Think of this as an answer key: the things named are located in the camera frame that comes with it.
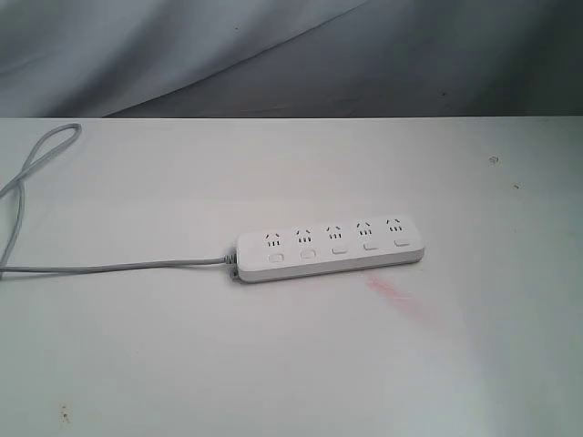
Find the white five-outlet power strip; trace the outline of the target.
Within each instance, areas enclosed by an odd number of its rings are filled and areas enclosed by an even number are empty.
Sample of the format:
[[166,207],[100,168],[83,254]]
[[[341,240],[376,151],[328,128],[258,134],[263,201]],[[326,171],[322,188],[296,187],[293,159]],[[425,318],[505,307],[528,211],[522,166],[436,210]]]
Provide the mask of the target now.
[[425,244],[403,214],[328,221],[238,236],[236,269],[247,283],[416,263]]

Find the grey backdrop cloth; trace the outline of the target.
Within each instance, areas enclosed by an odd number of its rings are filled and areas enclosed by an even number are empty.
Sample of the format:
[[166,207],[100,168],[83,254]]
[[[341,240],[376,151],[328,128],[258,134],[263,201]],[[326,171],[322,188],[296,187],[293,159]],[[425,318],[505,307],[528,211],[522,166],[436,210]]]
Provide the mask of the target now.
[[579,1],[4,1],[3,117],[572,116]]

